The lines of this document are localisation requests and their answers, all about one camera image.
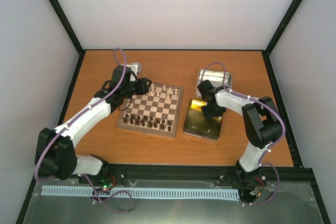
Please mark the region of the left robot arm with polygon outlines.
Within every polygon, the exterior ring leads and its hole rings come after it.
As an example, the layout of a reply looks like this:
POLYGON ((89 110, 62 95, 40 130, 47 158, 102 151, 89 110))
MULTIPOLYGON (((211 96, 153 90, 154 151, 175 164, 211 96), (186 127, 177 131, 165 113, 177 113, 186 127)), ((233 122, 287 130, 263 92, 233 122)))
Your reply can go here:
POLYGON ((119 65, 111 80, 106 81, 90 102, 75 116, 54 129, 44 128, 38 135, 34 176, 39 180, 40 170, 60 180, 72 175, 90 175, 97 183, 109 177, 109 163, 97 155, 77 155, 80 140, 101 120, 118 109, 125 99, 149 92, 152 84, 147 78, 138 78, 139 63, 119 65))

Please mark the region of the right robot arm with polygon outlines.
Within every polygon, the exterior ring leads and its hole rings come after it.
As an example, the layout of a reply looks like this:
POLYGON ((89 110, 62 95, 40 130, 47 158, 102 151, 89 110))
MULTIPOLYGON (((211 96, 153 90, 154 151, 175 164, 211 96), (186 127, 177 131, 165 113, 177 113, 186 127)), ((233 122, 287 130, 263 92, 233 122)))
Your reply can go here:
POLYGON ((236 162, 235 178, 241 185, 249 183, 262 166, 266 153, 285 137, 286 127, 272 98, 253 98, 226 86, 216 88, 209 80, 201 81, 197 89, 206 102, 202 106, 205 119, 222 116, 227 109, 243 117, 248 144, 236 162))

